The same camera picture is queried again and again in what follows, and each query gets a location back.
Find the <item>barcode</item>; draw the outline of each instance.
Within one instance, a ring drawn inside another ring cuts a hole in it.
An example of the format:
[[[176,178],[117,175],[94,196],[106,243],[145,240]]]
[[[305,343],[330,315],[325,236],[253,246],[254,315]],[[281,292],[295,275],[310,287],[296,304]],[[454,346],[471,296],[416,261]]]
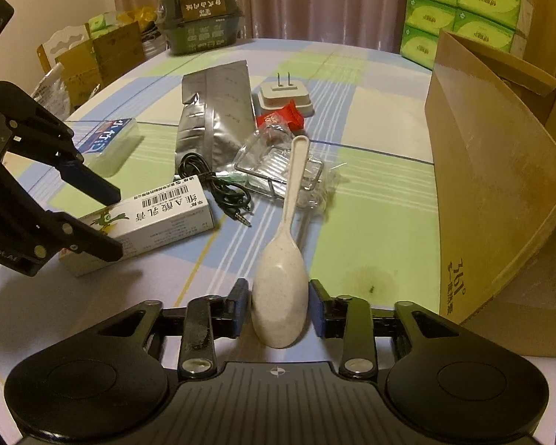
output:
[[[166,202],[169,199],[173,199],[173,197],[181,196],[181,194],[187,194],[188,188],[186,185],[180,185],[179,187],[175,187],[173,189],[169,189],[166,192],[161,192],[156,196],[149,197],[148,199],[144,199],[142,201],[142,207],[148,208],[150,206],[154,206],[155,204],[160,204],[162,202]]]

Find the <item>container lid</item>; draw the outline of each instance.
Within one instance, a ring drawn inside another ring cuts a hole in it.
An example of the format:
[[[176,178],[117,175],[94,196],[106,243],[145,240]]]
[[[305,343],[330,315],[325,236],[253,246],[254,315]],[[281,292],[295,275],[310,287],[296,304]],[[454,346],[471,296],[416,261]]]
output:
[[[241,15],[236,0],[159,0],[156,25],[167,30],[186,22]]]

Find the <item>spoon handle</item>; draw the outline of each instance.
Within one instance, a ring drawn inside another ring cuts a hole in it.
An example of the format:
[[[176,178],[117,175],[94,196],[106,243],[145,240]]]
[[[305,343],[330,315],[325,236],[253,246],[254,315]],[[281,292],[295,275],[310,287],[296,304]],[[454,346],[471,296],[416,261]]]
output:
[[[307,166],[308,156],[309,139],[304,135],[299,135],[292,139],[290,169],[288,181],[286,182],[284,208],[282,209],[282,224],[288,226],[288,229],[291,228],[292,219],[295,217],[297,199],[301,190],[301,182],[305,173],[305,167]]]

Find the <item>table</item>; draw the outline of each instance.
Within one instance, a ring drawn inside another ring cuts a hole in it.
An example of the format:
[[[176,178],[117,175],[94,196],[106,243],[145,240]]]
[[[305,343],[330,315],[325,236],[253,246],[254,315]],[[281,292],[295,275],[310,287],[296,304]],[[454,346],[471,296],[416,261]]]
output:
[[[289,40],[253,40],[184,57],[159,55],[126,74],[70,116],[76,143],[102,120],[136,117],[143,142],[110,180],[123,197],[169,183],[181,78],[213,65],[246,60],[251,87],[278,72],[306,83],[315,115],[305,120],[318,157],[345,162],[324,215],[299,212],[294,235],[312,278],[327,291],[352,294],[373,305],[412,300],[436,311],[439,231],[434,170],[424,118],[430,72],[377,50]],[[63,184],[58,173],[17,156],[6,157],[18,181],[45,208],[81,217],[101,206]],[[194,297],[225,295],[238,277],[251,278],[260,250],[277,227],[281,209],[255,197],[252,228],[227,220],[214,207],[217,229],[72,278],[53,259],[35,277],[0,267],[0,433],[20,437],[2,396],[19,361],[146,299],[165,307]],[[178,340],[163,364],[176,366]],[[391,364],[378,341],[380,365]],[[319,361],[338,358],[338,341],[322,342],[307,328],[295,346],[266,349],[246,327],[238,341],[217,340],[219,361]],[[536,436],[556,444],[556,358],[531,358],[550,384],[550,404]]]

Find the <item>blue label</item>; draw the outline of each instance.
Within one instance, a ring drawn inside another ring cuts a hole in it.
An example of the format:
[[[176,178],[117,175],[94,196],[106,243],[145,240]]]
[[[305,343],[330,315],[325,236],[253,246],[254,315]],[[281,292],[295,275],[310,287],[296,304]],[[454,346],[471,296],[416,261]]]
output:
[[[97,127],[95,132],[78,147],[78,151],[81,154],[99,154],[103,152],[114,137],[131,121],[131,118],[120,118],[120,120],[107,120],[103,122]]]

